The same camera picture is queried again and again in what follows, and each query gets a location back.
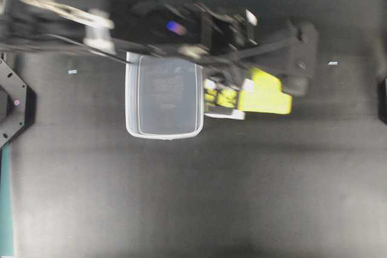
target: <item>purple light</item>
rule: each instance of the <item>purple light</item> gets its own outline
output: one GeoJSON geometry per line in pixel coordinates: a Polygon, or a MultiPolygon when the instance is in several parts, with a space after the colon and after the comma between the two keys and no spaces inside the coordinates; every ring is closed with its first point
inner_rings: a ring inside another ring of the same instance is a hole
{"type": "Polygon", "coordinates": [[[179,36],[184,36],[187,33],[186,28],[183,27],[181,24],[178,24],[175,21],[167,22],[167,29],[170,31],[173,31],[174,33],[178,34],[179,36]]]}

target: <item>black table surface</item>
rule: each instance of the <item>black table surface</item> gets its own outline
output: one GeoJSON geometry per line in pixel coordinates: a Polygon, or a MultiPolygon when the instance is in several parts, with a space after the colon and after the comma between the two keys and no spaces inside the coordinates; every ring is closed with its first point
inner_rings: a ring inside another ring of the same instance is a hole
{"type": "Polygon", "coordinates": [[[386,0],[205,1],[314,22],[309,94],[290,115],[205,118],[195,138],[142,140],[125,129],[124,65],[19,56],[37,108],[10,146],[16,257],[387,255],[387,126],[376,90],[386,0]]]}

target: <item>black mounting plate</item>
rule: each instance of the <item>black mounting plate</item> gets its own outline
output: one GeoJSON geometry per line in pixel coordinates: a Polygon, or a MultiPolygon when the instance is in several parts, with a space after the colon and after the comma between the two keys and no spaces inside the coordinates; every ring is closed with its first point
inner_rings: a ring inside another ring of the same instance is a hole
{"type": "Polygon", "coordinates": [[[0,59],[0,85],[8,93],[11,109],[8,116],[0,124],[0,148],[8,143],[25,127],[25,109],[27,103],[27,85],[23,80],[0,59]]]}

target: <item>clear plastic container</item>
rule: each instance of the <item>clear plastic container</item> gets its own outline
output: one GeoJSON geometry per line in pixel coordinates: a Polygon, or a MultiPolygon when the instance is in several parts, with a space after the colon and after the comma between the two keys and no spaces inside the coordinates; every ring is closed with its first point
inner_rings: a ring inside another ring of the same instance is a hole
{"type": "Polygon", "coordinates": [[[128,132],[140,138],[190,138],[203,128],[202,68],[176,58],[128,53],[125,115],[128,132]]]}

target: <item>green mat edge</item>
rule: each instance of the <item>green mat edge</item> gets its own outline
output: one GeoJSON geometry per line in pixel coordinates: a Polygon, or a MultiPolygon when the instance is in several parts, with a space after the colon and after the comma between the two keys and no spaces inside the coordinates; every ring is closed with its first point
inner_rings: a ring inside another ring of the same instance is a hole
{"type": "Polygon", "coordinates": [[[0,256],[13,256],[13,228],[10,193],[9,144],[1,151],[0,176],[0,256]]]}

